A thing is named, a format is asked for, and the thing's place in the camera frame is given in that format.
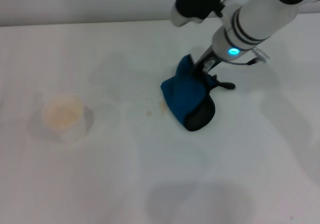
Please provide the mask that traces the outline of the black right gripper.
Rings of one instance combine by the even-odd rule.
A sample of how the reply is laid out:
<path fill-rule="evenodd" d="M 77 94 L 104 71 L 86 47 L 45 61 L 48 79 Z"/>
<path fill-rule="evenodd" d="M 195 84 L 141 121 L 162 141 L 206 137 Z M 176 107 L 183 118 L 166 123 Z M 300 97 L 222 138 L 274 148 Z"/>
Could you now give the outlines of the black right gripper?
<path fill-rule="evenodd" d="M 210 46 L 200 59 L 195 63 L 192 75 L 200 73 L 209 73 L 214 67 L 219 65 L 222 60 L 216 55 L 212 46 Z"/>

